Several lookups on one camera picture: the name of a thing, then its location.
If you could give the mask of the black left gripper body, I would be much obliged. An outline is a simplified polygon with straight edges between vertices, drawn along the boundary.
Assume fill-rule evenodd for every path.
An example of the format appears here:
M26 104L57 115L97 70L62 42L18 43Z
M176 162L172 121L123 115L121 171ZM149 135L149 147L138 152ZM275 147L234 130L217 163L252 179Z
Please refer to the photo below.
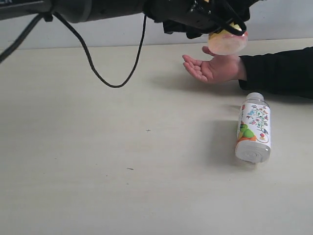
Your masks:
M236 36L246 32L249 0L149 0L144 14L162 23L165 34L185 33L188 39L223 30Z

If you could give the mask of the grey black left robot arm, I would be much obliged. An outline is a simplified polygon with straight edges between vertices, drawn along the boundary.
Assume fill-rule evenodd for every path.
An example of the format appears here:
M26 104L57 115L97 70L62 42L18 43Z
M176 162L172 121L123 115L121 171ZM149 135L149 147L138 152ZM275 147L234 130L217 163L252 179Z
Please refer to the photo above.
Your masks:
M166 34L185 33L194 39L226 30L246 32L254 0L2 0L0 18L55 13L71 23L82 23L143 13L162 23Z

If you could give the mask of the person's open bare hand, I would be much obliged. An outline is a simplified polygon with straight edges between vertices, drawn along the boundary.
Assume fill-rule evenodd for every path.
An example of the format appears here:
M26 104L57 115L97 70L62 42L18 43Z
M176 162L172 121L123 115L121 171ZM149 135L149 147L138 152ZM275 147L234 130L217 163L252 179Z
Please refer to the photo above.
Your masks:
M202 47L205 54L211 55L208 61L197 60L183 55L183 65L195 79L207 84L220 84L231 80L247 81L246 68L238 55L217 55L207 46Z

